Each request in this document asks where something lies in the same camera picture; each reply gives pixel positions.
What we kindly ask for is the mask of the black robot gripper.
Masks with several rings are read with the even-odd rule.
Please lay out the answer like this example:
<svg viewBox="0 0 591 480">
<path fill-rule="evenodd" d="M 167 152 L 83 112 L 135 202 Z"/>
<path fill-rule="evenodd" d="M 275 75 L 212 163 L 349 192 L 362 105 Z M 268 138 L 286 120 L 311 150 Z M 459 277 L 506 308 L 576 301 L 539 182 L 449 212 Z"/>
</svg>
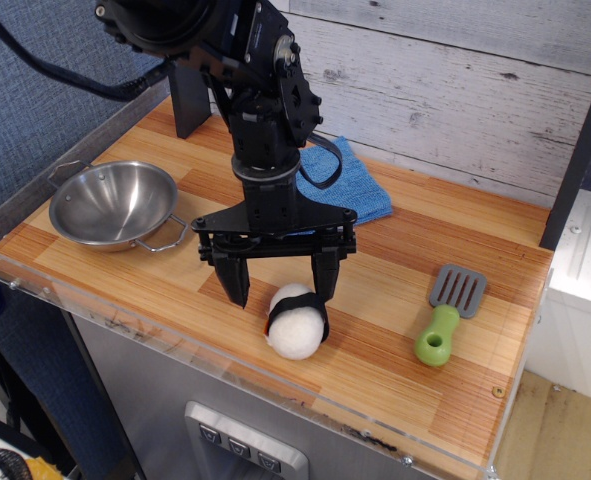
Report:
<svg viewBox="0 0 591 480">
<path fill-rule="evenodd" d="M 315 202 L 290 183 L 244 187 L 245 199 L 192 221 L 200 259 L 213 265 L 229 300 L 245 308 L 250 290 L 247 258 L 311 256 L 317 295 L 333 298 L 340 262 L 357 249 L 357 214 Z"/>
</svg>

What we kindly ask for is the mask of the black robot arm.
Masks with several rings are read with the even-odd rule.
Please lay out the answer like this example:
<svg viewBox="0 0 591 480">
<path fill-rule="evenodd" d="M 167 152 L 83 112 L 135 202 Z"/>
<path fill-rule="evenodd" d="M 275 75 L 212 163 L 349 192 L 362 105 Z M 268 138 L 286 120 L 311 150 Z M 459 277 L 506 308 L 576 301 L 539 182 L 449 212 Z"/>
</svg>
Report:
<svg viewBox="0 0 591 480">
<path fill-rule="evenodd" d="M 101 1 L 95 14 L 116 41 L 198 71 L 216 100 L 244 198 L 192 229 L 229 300 L 246 304 L 249 260 L 294 256 L 310 258 L 316 293 L 331 299 L 357 215 L 298 188 L 302 148 L 332 143 L 315 132 L 321 100 L 287 19 L 267 1 Z"/>
</svg>

